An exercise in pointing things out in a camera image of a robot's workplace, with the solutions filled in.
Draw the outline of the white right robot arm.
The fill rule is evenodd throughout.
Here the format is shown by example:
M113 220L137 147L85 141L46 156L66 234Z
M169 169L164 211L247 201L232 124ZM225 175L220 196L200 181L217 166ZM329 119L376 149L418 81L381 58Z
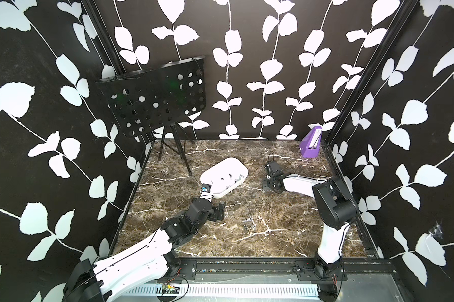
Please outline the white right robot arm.
M356 220L359 208L345 182L337 176L315 179L285 173L276 161L265 165L266 176L262 187L266 191L299 193L314 198L323 221L321 244L316 259L326 266L341 259L346 233Z

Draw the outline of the white plastic storage box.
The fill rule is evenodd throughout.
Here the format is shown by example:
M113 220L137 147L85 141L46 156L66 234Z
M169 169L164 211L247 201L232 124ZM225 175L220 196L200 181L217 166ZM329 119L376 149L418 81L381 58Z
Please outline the white plastic storage box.
M226 158L201 174L200 196L220 199L243 184L247 177L248 169L241 161L234 157Z

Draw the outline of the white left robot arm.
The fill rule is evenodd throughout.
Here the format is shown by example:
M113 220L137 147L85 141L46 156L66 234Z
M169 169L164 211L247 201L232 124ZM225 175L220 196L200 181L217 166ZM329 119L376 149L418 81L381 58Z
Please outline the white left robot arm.
M175 249L188 243L207 221L221 221L224 206L212 200L228 190L203 184L189 208L164 221L148 238L111 257L75 266L63 288L63 301L115 301L122 294L152 280L176 276L181 261Z

